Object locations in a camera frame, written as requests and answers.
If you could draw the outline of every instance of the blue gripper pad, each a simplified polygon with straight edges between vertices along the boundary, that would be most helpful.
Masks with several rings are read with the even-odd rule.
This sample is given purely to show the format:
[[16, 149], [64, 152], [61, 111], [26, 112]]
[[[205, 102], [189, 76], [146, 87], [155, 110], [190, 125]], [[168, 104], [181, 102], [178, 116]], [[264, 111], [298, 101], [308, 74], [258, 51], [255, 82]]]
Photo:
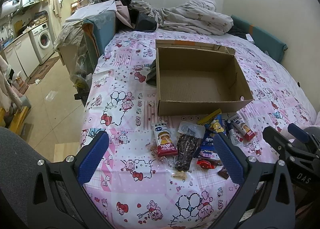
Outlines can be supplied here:
[[96, 171], [103, 155], [109, 147], [109, 136], [108, 133], [100, 131], [96, 137], [87, 146], [91, 146], [90, 151], [83, 158], [83, 161], [78, 168], [78, 182], [82, 186], [91, 180], [94, 172]]
[[304, 130], [300, 129], [294, 123], [290, 123], [288, 125], [288, 132], [302, 143], [308, 143], [309, 141], [309, 134], [306, 133]]
[[214, 136], [213, 145], [224, 167], [228, 171], [232, 182], [242, 185], [244, 183], [243, 167], [220, 134]]

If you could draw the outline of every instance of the washing machine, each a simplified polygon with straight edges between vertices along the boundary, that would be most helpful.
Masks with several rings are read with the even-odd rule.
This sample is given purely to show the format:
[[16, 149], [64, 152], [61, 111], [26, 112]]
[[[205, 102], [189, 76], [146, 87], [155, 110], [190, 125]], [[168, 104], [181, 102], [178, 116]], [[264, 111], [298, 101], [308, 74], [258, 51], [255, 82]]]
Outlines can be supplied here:
[[38, 60], [42, 65], [54, 53], [48, 23], [41, 24], [29, 31], [29, 36], [33, 49], [35, 50]]

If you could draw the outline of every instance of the door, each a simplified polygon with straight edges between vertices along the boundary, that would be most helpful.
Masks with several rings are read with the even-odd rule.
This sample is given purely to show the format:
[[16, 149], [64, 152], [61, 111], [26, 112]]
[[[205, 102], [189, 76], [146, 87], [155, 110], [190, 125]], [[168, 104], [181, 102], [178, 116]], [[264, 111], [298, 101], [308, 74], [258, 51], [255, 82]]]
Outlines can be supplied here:
[[29, 35], [24, 34], [21, 38], [15, 41], [14, 49], [16, 50], [23, 70], [27, 77], [29, 77], [39, 65], [39, 60], [33, 49]]
[[4, 52], [5, 52], [5, 56], [7, 58], [8, 64], [11, 65], [11, 68], [14, 70], [16, 74], [18, 74], [21, 71], [20, 76], [22, 80], [25, 81], [27, 76], [21, 67], [17, 53], [14, 50], [14, 46], [13, 45], [8, 46], [7, 48], [4, 49]]
[[42, 31], [39, 34], [38, 42], [40, 48], [42, 49], [47, 49], [50, 46], [51, 40], [49, 38], [49, 32], [47, 30]]

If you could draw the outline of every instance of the water heater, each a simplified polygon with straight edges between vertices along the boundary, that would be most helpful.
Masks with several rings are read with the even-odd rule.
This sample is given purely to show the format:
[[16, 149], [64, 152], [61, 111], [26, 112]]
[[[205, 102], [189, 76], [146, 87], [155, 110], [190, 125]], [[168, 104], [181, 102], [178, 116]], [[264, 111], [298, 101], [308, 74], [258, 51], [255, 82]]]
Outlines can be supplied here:
[[20, 8], [21, 0], [8, 0], [2, 4], [0, 19]]

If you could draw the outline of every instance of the bed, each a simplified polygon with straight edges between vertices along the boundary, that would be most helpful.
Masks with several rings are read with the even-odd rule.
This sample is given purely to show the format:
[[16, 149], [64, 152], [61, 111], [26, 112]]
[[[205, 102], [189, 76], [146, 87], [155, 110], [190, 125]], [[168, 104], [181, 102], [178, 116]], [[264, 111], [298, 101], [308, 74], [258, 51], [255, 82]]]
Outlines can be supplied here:
[[272, 126], [312, 125], [316, 112], [290, 74], [255, 45], [229, 34], [205, 36], [157, 30], [117, 33], [99, 58], [85, 108], [81, 146], [100, 130], [110, 145], [91, 181], [84, 185], [92, 201], [115, 228], [206, 228], [228, 205], [239, 188], [221, 169], [202, 170], [193, 159], [187, 179], [172, 177], [173, 162], [158, 161], [150, 150], [151, 124], [167, 122], [173, 138], [180, 121], [202, 116], [157, 116], [156, 88], [146, 84], [156, 55], [156, 39], [221, 44], [236, 50], [254, 101], [239, 111], [256, 132], [241, 149], [261, 162], [274, 163], [276, 152], [262, 139]]

